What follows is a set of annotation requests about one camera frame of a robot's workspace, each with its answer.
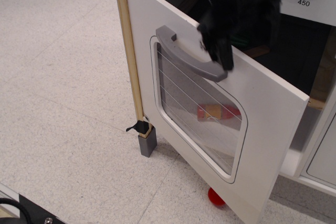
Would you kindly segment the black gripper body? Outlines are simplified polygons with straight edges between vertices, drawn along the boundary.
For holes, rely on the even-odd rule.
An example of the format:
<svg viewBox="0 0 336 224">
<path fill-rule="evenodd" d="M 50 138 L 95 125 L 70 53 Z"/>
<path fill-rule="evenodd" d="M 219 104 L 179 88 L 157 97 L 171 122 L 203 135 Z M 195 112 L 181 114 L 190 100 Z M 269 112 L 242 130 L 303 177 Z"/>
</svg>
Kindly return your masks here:
<svg viewBox="0 0 336 224">
<path fill-rule="evenodd" d="M 230 37 L 252 29 L 256 40 L 266 42 L 266 16 L 280 12 L 281 0 L 209 0 L 211 7 L 202 18 L 201 29 L 222 29 Z"/>
</svg>

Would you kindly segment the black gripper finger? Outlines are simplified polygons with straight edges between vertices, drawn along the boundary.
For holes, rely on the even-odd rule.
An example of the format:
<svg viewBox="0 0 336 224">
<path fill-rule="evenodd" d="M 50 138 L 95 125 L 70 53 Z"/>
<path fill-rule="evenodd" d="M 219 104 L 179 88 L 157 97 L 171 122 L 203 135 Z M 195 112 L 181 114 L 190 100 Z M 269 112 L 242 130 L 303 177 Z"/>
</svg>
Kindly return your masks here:
<svg viewBox="0 0 336 224">
<path fill-rule="evenodd" d="M 229 32 L 222 29 L 201 29 L 202 42 L 212 61 L 218 62 L 224 70 L 234 68 L 232 44 Z"/>
<path fill-rule="evenodd" d="M 266 42 L 271 48 L 277 40 L 280 28 L 281 14 L 279 12 L 272 12 L 266 16 Z"/>
</svg>

